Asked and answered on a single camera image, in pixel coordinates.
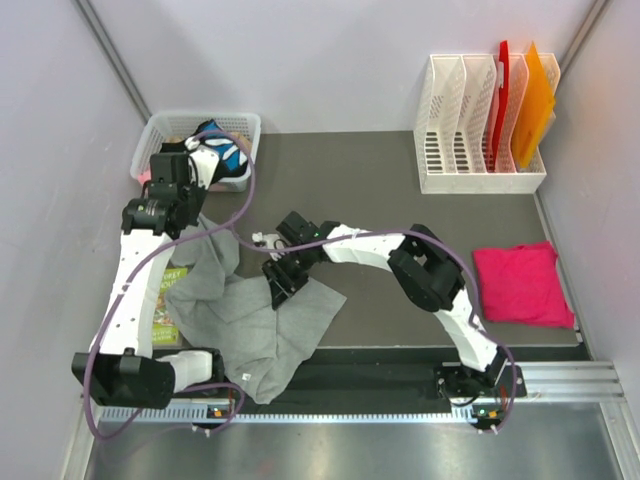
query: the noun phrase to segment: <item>pink towel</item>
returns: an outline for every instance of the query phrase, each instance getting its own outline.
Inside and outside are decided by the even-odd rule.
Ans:
[[[573,328],[550,242],[473,252],[485,318],[491,322]]]

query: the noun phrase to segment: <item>black bracket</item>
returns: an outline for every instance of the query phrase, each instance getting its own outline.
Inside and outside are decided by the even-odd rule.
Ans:
[[[215,349],[197,348],[212,354],[211,381],[224,381],[224,364],[220,352]],[[84,384],[84,372],[88,353],[76,353],[71,371],[80,384]],[[175,372],[168,362],[125,353],[112,355],[98,353],[91,371],[90,395],[98,404],[110,407],[134,407],[162,409],[172,398],[211,396],[217,392],[174,395]]]
[[[127,235],[133,229],[153,230],[175,240],[187,225],[197,225],[207,190],[191,181],[189,153],[156,153],[150,166],[142,196],[122,211],[122,230]]]
[[[411,230],[438,240],[424,225]],[[464,287],[462,269],[449,254],[420,238],[408,236],[389,256],[389,266],[409,300],[422,310],[451,310]]]
[[[298,212],[291,212],[276,227],[276,231],[289,246],[306,245],[327,238],[338,222],[324,222],[320,227],[307,222]],[[322,247],[308,248],[283,255],[279,260],[262,264],[262,272],[269,282],[271,307],[277,310],[309,281],[309,269],[329,257]]]

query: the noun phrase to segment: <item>white plastic basket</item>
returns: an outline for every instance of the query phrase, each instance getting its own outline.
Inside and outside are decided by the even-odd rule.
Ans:
[[[149,158],[160,151],[162,143],[171,136],[186,138],[198,125],[210,119],[227,132],[238,132],[251,141],[251,157],[256,160],[260,143],[260,117],[254,113],[211,113],[186,110],[153,115],[142,131],[131,163],[131,176],[138,176],[149,168]],[[212,192],[243,192],[247,188],[250,169],[237,178],[223,178],[209,189]]]
[[[560,79],[555,56],[542,54],[540,57],[555,91]],[[487,173],[484,134],[495,94],[496,60],[491,55],[430,57],[413,131],[422,193],[534,193],[546,177],[539,151],[529,166],[519,171],[511,155],[511,135],[527,88],[529,71],[524,55],[510,55],[509,59],[509,98],[496,173]],[[443,108],[445,100],[448,100],[447,110]],[[458,104],[459,121],[451,130],[450,110]],[[453,162],[448,150],[451,132]]]

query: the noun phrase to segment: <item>dark gray mat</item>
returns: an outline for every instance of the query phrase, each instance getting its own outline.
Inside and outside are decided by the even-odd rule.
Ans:
[[[273,232],[291,210],[316,224],[367,230],[422,223],[471,262],[480,247],[545,240],[532,195],[422,195],[411,132],[263,135],[257,190],[238,225],[249,239]],[[204,213],[222,222],[244,194],[211,194]],[[243,250],[238,274],[261,274],[265,255]],[[438,346],[452,342],[431,314],[411,304],[388,272],[319,265],[317,280],[347,297],[322,346]],[[510,345],[575,345],[573,330],[487,324]]]

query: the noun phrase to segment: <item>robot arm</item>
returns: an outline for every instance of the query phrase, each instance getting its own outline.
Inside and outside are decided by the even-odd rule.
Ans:
[[[477,316],[473,319],[474,325],[469,324],[471,301],[461,269],[444,251],[419,238],[401,234],[357,237],[367,231],[337,222],[316,227],[296,212],[290,213],[276,230],[283,241],[293,246],[343,236],[352,238],[265,262],[262,269],[269,281],[274,310],[307,283],[307,272],[315,263],[350,262],[387,270],[397,278],[409,300],[432,312],[453,340],[463,367],[448,383],[466,383],[463,387],[472,392],[470,396],[496,385],[506,358],[497,345],[481,333],[484,329]],[[414,225],[411,230],[437,240],[422,225]]]
[[[198,349],[153,359],[151,332],[153,313],[164,270],[173,253],[166,248],[140,269],[140,261],[158,248],[179,238],[188,225],[196,225],[207,189],[215,182],[218,167],[229,165],[206,145],[186,142],[189,152],[159,153],[151,157],[151,180],[141,198],[129,202],[122,213],[121,254],[109,307],[123,292],[119,308],[108,325],[91,369],[90,394],[99,405],[137,408],[165,408],[173,394],[209,379],[222,381],[224,368],[217,352]],[[424,226],[412,230],[435,238]],[[495,343],[468,323],[471,303],[464,288],[460,267],[445,252],[429,242],[399,234],[357,237],[364,230],[336,222],[320,227],[292,212],[278,226],[288,245],[304,245],[317,240],[351,235],[342,241],[274,255],[263,272],[269,281],[272,306],[278,308],[308,281],[308,270],[318,262],[353,262],[390,271],[409,300],[433,312],[453,339],[462,370],[452,381],[458,392],[492,388],[505,365]],[[418,259],[426,259],[421,264]],[[83,382],[89,354],[76,353],[72,371]]]
[[[123,291],[127,295],[108,326],[92,369],[91,397],[99,405],[164,408],[175,392],[224,377],[215,351],[152,358],[153,314],[173,247],[153,257],[127,282],[142,259],[177,239],[187,225],[197,224],[221,162],[211,148],[199,143],[187,147],[193,151],[152,155],[151,180],[142,197],[131,200],[122,212],[121,251],[109,308]],[[72,371],[81,383],[88,357],[76,353],[73,359]]]

